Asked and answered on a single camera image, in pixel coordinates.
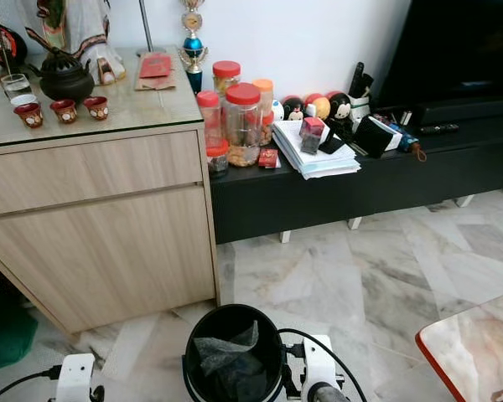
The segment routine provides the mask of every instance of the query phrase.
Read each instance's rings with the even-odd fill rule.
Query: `white leg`
[[[466,195],[465,197],[457,198],[454,202],[460,207],[464,208],[469,205],[475,194]]]
[[[291,240],[291,231],[290,230],[285,230],[284,232],[279,232],[279,241],[281,241],[282,244],[288,243],[289,240]]]
[[[358,216],[357,218],[349,219],[348,224],[349,224],[349,229],[350,230],[357,230],[360,227],[361,223],[361,217]]]

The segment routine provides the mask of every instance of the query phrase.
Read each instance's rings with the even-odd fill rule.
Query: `remote control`
[[[438,126],[421,127],[419,134],[423,136],[432,136],[432,134],[445,134],[448,132],[457,132],[459,130],[458,124],[440,124]]]

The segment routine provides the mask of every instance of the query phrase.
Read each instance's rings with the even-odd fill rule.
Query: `red envelope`
[[[165,77],[171,70],[171,57],[164,53],[146,54],[140,68],[140,78]]]

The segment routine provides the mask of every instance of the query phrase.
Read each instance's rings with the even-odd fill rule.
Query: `cabinet drawer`
[[[0,155],[0,214],[199,182],[195,131]]]
[[[0,261],[71,333],[215,296],[198,186],[0,218]]]

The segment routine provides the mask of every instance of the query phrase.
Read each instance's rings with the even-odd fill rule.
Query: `bucket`
[[[282,341],[276,326],[256,308],[230,304],[204,316],[194,327],[186,345],[186,354],[183,356],[184,383],[195,402],[236,402],[236,399],[228,397],[215,375],[204,376],[194,339],[213,337],[229,341],[250,328],[254,321],[257,321],[259,338],[250,353],[263,364],[267,372],[266,391],[257,402],[272,402],[280,394],[283,388]]]

